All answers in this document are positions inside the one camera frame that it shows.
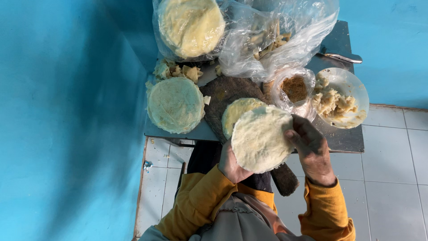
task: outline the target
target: yellow shirt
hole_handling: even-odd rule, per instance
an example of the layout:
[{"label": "yellow shirt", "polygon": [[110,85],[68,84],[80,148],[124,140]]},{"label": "yellow shirt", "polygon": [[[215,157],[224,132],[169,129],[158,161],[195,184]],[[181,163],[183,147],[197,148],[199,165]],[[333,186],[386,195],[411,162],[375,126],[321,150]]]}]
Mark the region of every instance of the yellow shirt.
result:
[{"label": "yellow shirt", "polygon": [[[182,176],[173,208],[155,228],[170,240],[188,240],[199,227],[214,222],[217,211],[233,192],[253,195],[277,213],[273,193],[233,184],[216,165],[206,175]],[[348,218],[339,181],[327,188],[313,185],[306,179],[304,198],[307,211],[299,215],[303,235],[317,241],[355,240],[354,224]]]}]

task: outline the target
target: floor tile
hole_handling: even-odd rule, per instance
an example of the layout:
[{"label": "floor tile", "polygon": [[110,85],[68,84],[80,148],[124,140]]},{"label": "floor tile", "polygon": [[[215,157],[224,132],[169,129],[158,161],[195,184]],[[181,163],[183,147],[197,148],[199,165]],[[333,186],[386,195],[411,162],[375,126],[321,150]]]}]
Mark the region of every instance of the floor tile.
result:
[{"label": "floor tile", "polygon": [[299,236],[301,235],[301,232],[300,222],[297,216],[306,212],[306,202],[303,198],[303,193],[305,191],[305,178],[297,177],[297,179],[299,180],[300,185],[296,191],[288,197],[283,197],[279,194],[273,180],[270,181],[270,184],[272,186],[272,191],[275,194],[274,201],[279,218],[290,231]]},{"label": "floor tile", "polygon": [[428,186],[418,185],[418,188],[419,188],[419,195],[421,197],[422,213],[424,214],[424,220],[425,220],[425,231],[428,232]]},{"label": "floor tile", "polygon": [[302,169],[302,164],[300,164],[299,154],[290,154],[285,162],[288,167],[293,171],[294,175],[298,177],[304,177],[305,173]]},{"label": "floor tile", "polygon": [[330,161],[338,179],[364,180],[361,154],[330,153]]},{"label": "floor tile", "polygon": [[140,203],[137,213],[137,237],[151,225],[158,224],[162,215],[163,193],[165,191],[166,168],[152,167],[143,173]]},{"label": "floor tile", "polygon": [[406,128],[403,109],[370,105],[363,125]]},{"label": "floor tile", "polygon": [[416,180],[418,184],[428,185],[428,131],[408,129],[407,132],[409,134],[413,164],[415,165]]},{"label": "floor tile", "polygon": [[364,180],[416,184],[407,130],[363,126]]},{"label": "floor tile", "polygon": [[428,130],[428,111],[404,109],[404,118],[407,128]]},{"label": "floor tile", "polygon": [[370,240],[369,217],[367,215],[364,181],[339,180],[345,197],[348,217],[354,221],[356,240]]},{"label": "floor tile", "polygon": [[415,184],[366,181],[372,241],[427,240]]},{"label": "floor tile", "polygon": [[[334,174],[339,179],[364,180],[361,155],[354,153],[330,153]],[[286,164],[298,177],[304,177],[299,154],[290,154]]]},{"label": "floor tile", "polygon": [[160,138],[149,137],[146,148],[146,161],[151,162],[153,166],[168,166],[169,143]]},{"label": "floor tile", "polygon": [[188,164],[192,151],[193,148],[190,147],[171,146],[169,149],[168,167],[181,168],[183,162]]},{"label": "floor tile", "polygon": [[166,174],[165,194],[163,195],[162,217],[164,217],[174,205],[174,197],[177,191],[180,168],[168,168]]}]

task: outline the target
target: metal table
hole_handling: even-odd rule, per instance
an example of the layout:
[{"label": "metal table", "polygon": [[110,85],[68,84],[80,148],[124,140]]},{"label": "metal table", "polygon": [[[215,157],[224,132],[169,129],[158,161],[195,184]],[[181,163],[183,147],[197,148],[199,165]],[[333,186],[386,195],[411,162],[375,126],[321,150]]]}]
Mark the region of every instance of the metal table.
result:
[{"label": "metal table", "polygon": [[[351,53],[351,42],[349,39],[349,30],[348,23],[345,21],[337,21],[333,30],[322,42],[323,45],[328,46],[329,49],[346,51]],[[342,68],[354,73],[354,65],[345,62],[332,59],[330,57],[323,56],[321,54],[316,54],[308,65],[305,68],[312,70],[315,74],[319,71],[337,67]],[[210,78],[213,76],[214,71],[212,69],[209,73],[205,74],[203,77]],[[198,82],[198,85],[204,85],[204,81]],[[324,134],[327,138],[328,145],[333,152],[354,152],[354,153],[363,153],[364,152],[364,140],[363,140],[363,130],[361,125],[352,128],[352,129],[339,129],[329,124],[325,123],[318,116],[313,121],[315,127]],[[144,135],[149,137],[158,137],[164,139],[190,139],[190,140],[206,140],[206,141],[218,141],[218,138],[215,136],[213,130],[205,121],[201,120],[201,123],[191,132],[187,134],[171,134],[167,131],[164,131],[157,126],[155,126],[146,116],[146,125],[144,128]]]}]

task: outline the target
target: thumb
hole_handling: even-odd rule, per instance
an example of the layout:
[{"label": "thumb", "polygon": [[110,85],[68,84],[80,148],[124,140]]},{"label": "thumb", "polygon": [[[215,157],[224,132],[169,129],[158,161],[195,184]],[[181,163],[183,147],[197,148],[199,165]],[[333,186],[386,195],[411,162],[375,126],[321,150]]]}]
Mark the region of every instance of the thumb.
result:
[{"label": "thumb", "polygon": [[308,145],[303,141],[302,137],[294,130],[286,130],[284,136],[287,140],[294,144],[297,152],[300,154],[308,154],[310,152]]}]

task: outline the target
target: person's left hand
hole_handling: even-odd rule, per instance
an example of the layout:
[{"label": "person's left hand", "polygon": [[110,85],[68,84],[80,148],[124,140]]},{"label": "person's left hand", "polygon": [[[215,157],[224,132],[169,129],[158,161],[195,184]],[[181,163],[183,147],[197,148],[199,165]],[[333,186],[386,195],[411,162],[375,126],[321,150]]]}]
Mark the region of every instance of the person's left hand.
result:
[{"label": "person's left hand", "polygon": [[232,183],[238,183],[251,176],[253,172],[247,171],[236,163],[236,157],[232,150],[231,145],[232,137],[223,145],[221,149],[220,163],[218,169],[229,179]]}]

